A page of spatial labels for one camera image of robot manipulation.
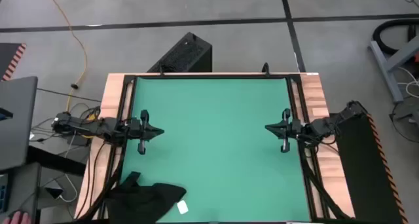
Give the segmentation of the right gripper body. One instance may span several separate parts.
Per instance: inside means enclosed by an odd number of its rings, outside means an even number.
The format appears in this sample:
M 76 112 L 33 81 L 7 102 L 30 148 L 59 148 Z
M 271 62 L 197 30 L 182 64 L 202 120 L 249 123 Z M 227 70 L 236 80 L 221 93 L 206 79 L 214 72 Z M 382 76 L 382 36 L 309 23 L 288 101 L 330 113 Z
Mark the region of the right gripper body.
M 282 113 L 282 122 L 285 123 L 285 128 L 283 129 L 283 145 L 281 147 L 282 153 L 287 153 L 290 150 L 289 138 L 297 139 L 302 131 L 301 121 L 299 119 L 293 119 L 289 122 L 290 117 L 291 110 L 287 108 Z

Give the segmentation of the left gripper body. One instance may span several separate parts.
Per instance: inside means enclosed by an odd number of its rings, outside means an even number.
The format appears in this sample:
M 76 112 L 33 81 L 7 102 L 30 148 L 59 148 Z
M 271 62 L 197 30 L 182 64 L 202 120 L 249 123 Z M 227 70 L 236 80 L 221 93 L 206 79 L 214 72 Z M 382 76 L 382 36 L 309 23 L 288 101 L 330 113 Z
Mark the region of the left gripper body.
M 146 148 L 145 148 L 145 141 L 146 141 L 146 129 L 149 123 L 149 113 L 147 110 L 142 110 L 140 113 L 140 118 L 136 119 L 133 118 L 130 121 L 130 132 L 129 135 L 132 139 L 138 139 L 138 147 L 137 151 L 140 155 L 144 155 Z

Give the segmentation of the black towel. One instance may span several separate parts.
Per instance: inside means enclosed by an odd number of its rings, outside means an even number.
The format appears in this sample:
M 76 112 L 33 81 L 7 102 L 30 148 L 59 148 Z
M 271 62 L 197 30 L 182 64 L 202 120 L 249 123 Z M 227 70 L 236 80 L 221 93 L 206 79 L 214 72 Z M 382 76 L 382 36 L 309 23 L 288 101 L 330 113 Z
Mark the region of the black towel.
M 187 193 L 183 187 L 154 183 L 140 186 L 139 172 L 131 172 L 105 197 L 109 224 L 155 224 Z

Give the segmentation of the green table mat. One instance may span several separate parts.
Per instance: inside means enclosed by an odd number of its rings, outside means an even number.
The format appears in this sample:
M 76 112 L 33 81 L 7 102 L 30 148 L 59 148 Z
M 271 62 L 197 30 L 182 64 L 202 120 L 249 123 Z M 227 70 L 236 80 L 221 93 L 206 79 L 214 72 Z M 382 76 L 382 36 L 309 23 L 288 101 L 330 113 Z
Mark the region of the green table mat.
M 136 140 L 124 153 L 122 178 L 183 187 L 188 207 L 173 207 L 164 223 L 309 221 L 310 211 L 295 140 L 266 129 L 290 106 L 285 79 L 139 78 L 132 115 L 147 110 L 163 134 Z

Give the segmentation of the black computer tower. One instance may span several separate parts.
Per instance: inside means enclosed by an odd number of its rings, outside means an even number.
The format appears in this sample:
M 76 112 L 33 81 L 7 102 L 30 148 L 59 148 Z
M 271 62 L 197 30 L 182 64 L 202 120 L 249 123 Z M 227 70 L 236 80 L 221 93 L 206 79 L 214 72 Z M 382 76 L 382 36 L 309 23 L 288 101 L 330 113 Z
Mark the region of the black computer tower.
M 212 72 L 212 45 L 197 35 L 188 32 L 148 73 L 199 73 Z

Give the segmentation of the large black orange-edged mat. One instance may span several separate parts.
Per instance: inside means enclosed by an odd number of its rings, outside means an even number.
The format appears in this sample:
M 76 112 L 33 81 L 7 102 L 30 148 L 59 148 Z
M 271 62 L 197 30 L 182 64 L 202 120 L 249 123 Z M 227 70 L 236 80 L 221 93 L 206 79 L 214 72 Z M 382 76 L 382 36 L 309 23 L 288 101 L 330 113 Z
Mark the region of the large black orange-edged mat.
M 331 115 L 355 218 L 382 224 L 409 224 L 371 116 Z

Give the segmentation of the black smartphone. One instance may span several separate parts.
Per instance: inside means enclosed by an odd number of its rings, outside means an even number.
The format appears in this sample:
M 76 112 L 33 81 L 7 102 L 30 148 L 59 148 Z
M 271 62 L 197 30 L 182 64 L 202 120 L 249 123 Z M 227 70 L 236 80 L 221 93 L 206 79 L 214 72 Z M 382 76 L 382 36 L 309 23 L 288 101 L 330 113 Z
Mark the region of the black smartphone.
M 64 192 L 60 187 L 45 187 L 45 191 L 54 199 L 62 198 Z

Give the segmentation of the grey metal stand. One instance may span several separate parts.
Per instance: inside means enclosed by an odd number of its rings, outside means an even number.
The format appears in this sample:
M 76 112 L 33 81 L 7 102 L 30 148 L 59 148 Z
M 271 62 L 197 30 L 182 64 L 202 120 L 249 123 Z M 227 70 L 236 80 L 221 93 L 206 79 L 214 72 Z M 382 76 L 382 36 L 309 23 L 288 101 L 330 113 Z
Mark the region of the grey metal stand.
M 384 53 L 381 51 L 376 41 L 371 41 L 369 47 L 374 54 L 382 76 L 392 95 L 393 102 L 401 103 L 404 100 L 404 97 L 402 91 L 400 91 L 398 87 L 394 71 L 405 64 L 419 51 L 419 36 L 413 38 L 389 58 L 384 56 Z

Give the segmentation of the grey round floor base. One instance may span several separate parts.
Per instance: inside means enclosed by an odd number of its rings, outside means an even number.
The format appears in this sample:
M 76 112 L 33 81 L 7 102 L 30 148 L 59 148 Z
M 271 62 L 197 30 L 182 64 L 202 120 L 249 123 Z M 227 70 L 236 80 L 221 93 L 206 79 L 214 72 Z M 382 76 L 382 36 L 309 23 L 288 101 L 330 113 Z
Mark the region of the grey round floor base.
M 402 102 L 395 103 L 389 118 L 402 138 L 419 143 L 419 98 L 407 96 Z

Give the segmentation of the grey laptop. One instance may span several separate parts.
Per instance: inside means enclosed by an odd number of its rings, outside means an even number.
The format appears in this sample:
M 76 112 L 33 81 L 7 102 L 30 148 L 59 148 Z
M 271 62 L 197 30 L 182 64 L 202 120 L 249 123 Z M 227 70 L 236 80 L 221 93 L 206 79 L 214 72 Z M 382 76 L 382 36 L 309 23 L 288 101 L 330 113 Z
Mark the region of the grey laptop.
M 26 162 L 38 78 L 0 82 L 0 108 L 12 118 L 0 121 L 0 171 Z

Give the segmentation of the grey side desk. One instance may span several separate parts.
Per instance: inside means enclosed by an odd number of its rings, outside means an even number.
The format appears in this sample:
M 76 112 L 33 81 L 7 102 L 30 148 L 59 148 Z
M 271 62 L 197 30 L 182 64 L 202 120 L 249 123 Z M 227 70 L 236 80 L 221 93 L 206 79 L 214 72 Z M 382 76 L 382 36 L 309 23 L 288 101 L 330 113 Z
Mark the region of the grey side desk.
M 5 213 L 0 214 L 0 224 L 15 211 L 26 212 L 32 224 L 39 224 L 37 200 L 41 178 L 41 166 L 37 163 L 15 168 L 12 173 L 9 205 Z

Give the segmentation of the person's hand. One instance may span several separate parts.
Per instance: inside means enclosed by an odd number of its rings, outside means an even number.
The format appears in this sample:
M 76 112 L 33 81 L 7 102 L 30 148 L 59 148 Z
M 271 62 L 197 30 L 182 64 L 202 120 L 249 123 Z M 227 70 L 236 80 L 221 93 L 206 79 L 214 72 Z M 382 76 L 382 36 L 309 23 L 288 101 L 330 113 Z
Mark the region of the person's hand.
M 11 216 L 6 217 L 2 224 L 32 224 L 27 212 L 16 211 Z

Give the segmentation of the dark keyboard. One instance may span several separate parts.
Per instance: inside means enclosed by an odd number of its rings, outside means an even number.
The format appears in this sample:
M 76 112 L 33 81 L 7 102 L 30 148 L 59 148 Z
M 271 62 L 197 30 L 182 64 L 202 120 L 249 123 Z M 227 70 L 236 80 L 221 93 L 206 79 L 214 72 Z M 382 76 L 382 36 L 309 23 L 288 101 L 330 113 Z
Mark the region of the dark keyboard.
M 9 174 L 0 174 L 0 214 L 7 210 L 9 190 Z

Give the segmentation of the small black orange-edged mat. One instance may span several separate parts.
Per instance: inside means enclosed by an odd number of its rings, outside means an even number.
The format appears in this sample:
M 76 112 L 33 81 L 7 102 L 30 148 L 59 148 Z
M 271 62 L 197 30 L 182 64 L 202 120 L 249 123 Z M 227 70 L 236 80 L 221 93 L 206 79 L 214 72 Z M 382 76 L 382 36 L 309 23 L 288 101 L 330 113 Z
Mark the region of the small black orange-edged mat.
M 0 43 L 0 81 L 9 81 L 26 50 L 25 43 Z

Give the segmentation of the black metal table frame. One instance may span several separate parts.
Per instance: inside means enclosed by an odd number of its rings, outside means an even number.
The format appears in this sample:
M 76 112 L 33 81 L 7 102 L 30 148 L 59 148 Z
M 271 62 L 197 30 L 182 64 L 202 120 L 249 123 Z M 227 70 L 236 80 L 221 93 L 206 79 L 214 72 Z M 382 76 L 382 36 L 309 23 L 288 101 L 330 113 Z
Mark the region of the black metal table frame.
M 128 75 L 123 73 L 112 73 L 108 76 L 103 98 L 101 101 L 101 116 L 112 117 L 120 120 L 134 118 L 132 115 L 132 109 L 134 105 L 134 93 L 136 89 L 136 83 L 139 78 L 145 79 L 285 79 L 287 82 L 287 90 L 289 93 L 291 117 L 297 118 L 297 107 L 300 104 L 300 99 L 295 97 L 293 92 L 292 83 L 297 79 L 296 75 L 273 73 L 269 78 L 266 78 L 262 73 L 168 73 L 165 75 L 159 75 L 156 73 L 142 73 L 136 75 Z M 118 156 L 115 157 L 110 153 L 111 147 L 108 143 L 105 143 L 102 139 L 95 138 L 92 140 L 91 151 L 90 151 L 90 164 L 86 168 L 79 195 L 79 201 L 77 204 L 77 216 L 85 214 L 89 208 L 92 207 L 93 201 L 97 199 L 105 184 L 108 182 L 107 173 L 114 173 L 118 183 L 122 183 L 126 178 L 122 178 L 122 167 L 124 164 L 124 153 L 126 146 L 130 140 L 126 142 L 119 150 Z M 314 194 L 312 186 L 306 177 L 307 173 L 307 162 L 305 154 L 301 151 L 299 141 L 295 140 L 301 160 L 302 174 L 304 178 L 304 184 L 306 189 L 306 197 L 308 201 L 308 207 L 310 211 L 310 220 L 313 221 L 318 217 L 321 204 L 319 196 Z M 173 207 L 177 207 L 181 213 L 186 213 L 188 207 L 183 201 L 183 198 L 175 203 Z M 188 222 L 188 223 L 164 223 L 162 217 L 156 222 L 156 224 L 242 224 L 242 223 L 266 223 L 273 224 L 276 222 Z

